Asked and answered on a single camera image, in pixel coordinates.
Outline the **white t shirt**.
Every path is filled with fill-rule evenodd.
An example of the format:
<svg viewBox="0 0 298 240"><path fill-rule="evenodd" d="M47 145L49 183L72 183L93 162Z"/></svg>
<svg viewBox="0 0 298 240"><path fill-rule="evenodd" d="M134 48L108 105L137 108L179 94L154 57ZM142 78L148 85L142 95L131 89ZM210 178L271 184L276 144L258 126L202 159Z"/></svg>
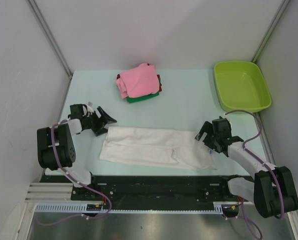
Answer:
<svg viewBox="0 0 298 240"><path fill-rule="evenodd" d="M109 127L100 160L128 165L215 170L210 149L192 131L138 127Z"/></svg>

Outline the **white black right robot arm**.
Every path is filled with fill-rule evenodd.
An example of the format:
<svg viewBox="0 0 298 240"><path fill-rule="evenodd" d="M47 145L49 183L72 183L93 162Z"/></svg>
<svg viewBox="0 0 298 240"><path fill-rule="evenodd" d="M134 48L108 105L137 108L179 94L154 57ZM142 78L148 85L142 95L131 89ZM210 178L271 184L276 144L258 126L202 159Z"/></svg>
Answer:
<svg viewBox="0 0 298 240"><path fill-rule="evenodd" d="M298 195L291 171L260 159L245 146L242 138L232 135L231 124L226 118L204 122L195 139L234 160L252 177L247 180L231 176L228 183L219 188L222 199L230 201L240 196L252 202L264 218L282 217L298 210Z"/></svg>

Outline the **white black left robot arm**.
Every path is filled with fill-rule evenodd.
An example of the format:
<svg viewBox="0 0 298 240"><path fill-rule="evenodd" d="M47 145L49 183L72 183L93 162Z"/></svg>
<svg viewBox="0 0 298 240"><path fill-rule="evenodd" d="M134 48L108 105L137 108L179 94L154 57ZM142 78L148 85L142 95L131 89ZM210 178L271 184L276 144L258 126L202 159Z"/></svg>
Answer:
<svg viewBox="0 0 298 240"><path fill-rule="evenodd" d="M82 194L89 200L99 195L99 187L93 184L92 173L76 163L73 136L91 130L96 137L108 133L109 124L117 120L102 107L96 110L90 104L73 104L70 114L51 127L39 128L37 135L37 158L43 169L58 172L69 179L75 187L82 188Z"/></svg>

